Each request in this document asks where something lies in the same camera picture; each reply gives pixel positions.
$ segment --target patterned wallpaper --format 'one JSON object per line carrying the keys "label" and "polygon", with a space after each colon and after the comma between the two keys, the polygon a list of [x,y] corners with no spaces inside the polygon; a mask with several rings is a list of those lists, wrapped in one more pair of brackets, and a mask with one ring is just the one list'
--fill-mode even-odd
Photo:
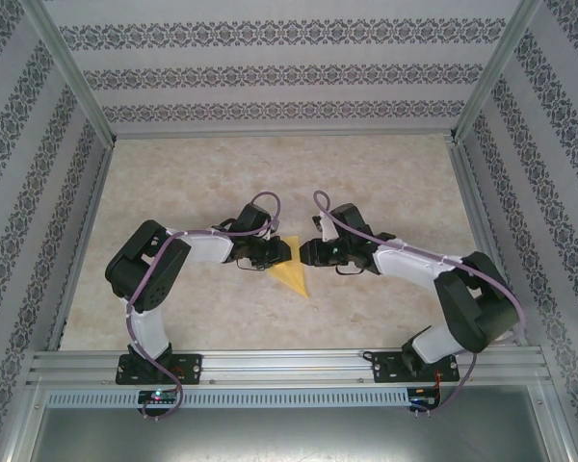
{"label": "patterned wallpaper", "polygon": [[517,1],[46,6],[113,129],[142,136],[451,129]]}
{"label": "patterned wallpaper", "polygon": [[578,0],[541,4],[464,145],[578,448]]}
{"label": "patterned wallpaper", "polygon": [[14,0],[0,0],[0,441],[45,349],[105,147]]}

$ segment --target purple cable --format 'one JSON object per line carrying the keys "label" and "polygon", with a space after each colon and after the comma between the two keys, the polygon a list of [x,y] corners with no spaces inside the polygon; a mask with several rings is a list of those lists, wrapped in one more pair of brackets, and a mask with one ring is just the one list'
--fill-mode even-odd
{"label": "purple cable", "polygon": [[[326,206],[324,206],[320,201],[319,201],[319,196],[322,196],[325,200],[326,200]],[[343,229],[346,229],[347,231],[349,231],[350,233],[353,233],[357,236],[359,236],[360,238],[364,238],[367,239],[368,241],[371,241],[373,243],[377,243],[379,245],[385,245],[387,247],[391,247],[391,248],[395,248],[397,250],[402,250],[404,252],[409,252],[412,253],[414,255],[419,255],[421,257],[426,257],[429,260],[433,260],[437,263],[445,263],[447,265],[451,265],[455,268],[458,268],[459,270],[464,270],[466,272],[468,272],[469,274],[472,274],[476,277],[479,277],[480,279],[483,279],[485,282],[487,282],[488,284],[490,284],[491,286],[495,287],[497,290],[499,290],[501,293],[503,293],[504,296],[506,296],[510,302],[512,303],[513,307],[516,310],[516,313],[518,314],[518,321],[520,324],[520,327],[522,328],[522,330],[525,329],[526,324],[527,324],[527,318],[526,315],[524,313],[524,310],[522,309],[522,306],[520,306],[520,302],[517,300],[517,298],[512,294],[512,292],[510,292],[508,290],[507,287],[505,287],[503,284],[499,283],[498,281],[496,281],[495,279],[493,279],[492,277],[488,276],[487,274],[484,274],[481,271],[478,271],[477,269],[472,269],[470,267],[468,267],[467,265],[464,265],[462,263],[458,263],[455,262],[454,260],[450,260],[448,258],[441,258],[439,255],[436,255],[434,253],[431,253],[427,250],[422,250],[419,248],[415,248],[412,247],[410,245],[398,245],[395,243],[389,243],[387,241],[384,241],[382,239],[376,238],[375,236],[369,236],[366,233],[362,233],[361,231],[352,228],[351,226],[343,223],[341,220],[339,220],[338,218],[334,217],[330,212],[329,212],[329,206],[331,205],[331,199],[329,198],[329,195],[326,192],[323,192],[321,190],[317,190],[315,191],[313,194],[313,199],[315,201],[315,204],[317,205],[317,207],[319,207],[319,210],[321,210],[323,212],[323,214],[328,217],[329,219],[331,219],[335,224],[337,224],[338,226],[340,226]],[[460,392],[460,389],[462,388],[462,386],[466,383],[466,381],[469,379],[469,376],[471,375],[471,373],[473,372],[473,369],[475,368],[475,363],[477,361],[477,354],[473,354],[473,361],[471,362],[471,365],[469,366],[469,369],[467,371],[467,373],[464,375],[464,377],[462,378],[462,380],[459,382],[459,384],[456,386],[456,388],[454,389],[454,391],[452,392],[452,394],[447,397],[447,399],[445,399],[445,401],[443,401],[441,404],[439,404],[439,406],[436,409],[441,409],[443,407],[445,407],[447,404],[449,404],[450,401],[454,400],[456,398],[456,396],[458,395],[458,393]]]}
{"label": "purple cable", "polygon": [[[156,253],[156,256],[154,257],[154,260],[150,264],[150,267],[147,269],[147,271],[144,274],[144,277],[142,278],[141,282],[139,283],[139,286],[137,286],[137,289],[135,290],[133,295],[129,298],[128,303],[126,303],[126,330],[128,330],[128,335],[130,336],[131,340],[133,341],[133,344],[136,346],[139,353],[152,366],[154,366],[156,369],[158,369],[164,375],[166,375],[171,380],[173,380],[173,382],[175,383],[175,388],[179,394],[179,398],[176,400],[174,407],[172,407],[165,414],[154,417],[155,421],[160,421],[161,419],[165,419],[179,409],[180,405],[182,404],[182,400],[184,398],[184,388],[182,387],[182,384],[180,383],[179,378],[177,378],[173,373],[171,373],[170,371],[165,369],[163,366],[161,366],[158,362],[156,362],[154,360],[154,358],[152,358],[149,354],[147,354],[147,352],[144,350],[144,348],[139,345],[139,340],[137,339],[137,335],[135,334],[135,330],[133,329],[133,322],[132,322],[132,316],[131,316],[133,313],[135,302],[137,301],[139,296],[144,291],[144,288],[145,288],[145,285],[147,284],[147,281],[149,281],[150,276],[152,275],[152,273],[154,272],[154,270],[158,266],[158,262],[160,261],[161,257],[163,256],[163,254],[167,250],[167,247],[169,247],[169,245],[171,244],[171,242],[174,239],[179,238],[181,236],[185,236],[187,234],[191,234],[191,235],[192,234],[215,235],[215,236],[227,236],[227,237],[252,236],[255,234],[259,234],[262,231],[268,230],[273,226],[277,226],[278,225],[278,217],[280,216],[280,197],[278,197],[277,194],[275,194],[274,192],[271,192],[271,191],[260,192],[250,201],[250,203],[253,204],[255,200],[257,200],[259,197],[261,197],[263,195],[270,195],[271,197],[273,197],[276,200],[276,212],[275,212],[274,216],[272,217],[272,219],[270,221],[268,221],[266,224],[264,224],[263,226],[261,226],[260,228],[254,229],[252,231],[244,231],[244,232],[239,232],[239,233],[229,233],[228,231],[220,231],[220,230],[216,230],[216,229],[194,229],[191,231],[178,231],[177,233],[174,233],[171,236],[169,236],[167,238],[167,240],[163,242],[163,245],[161,245],[161,248],[159,248],[158,252]],[[151,402],[152,401],[147,401],[144,403],[144,406],[142,408],[142,413],[144,414],[144,419],[147,419],[149,417],[145,413],[145,409],[147,408],[147,406]]]}

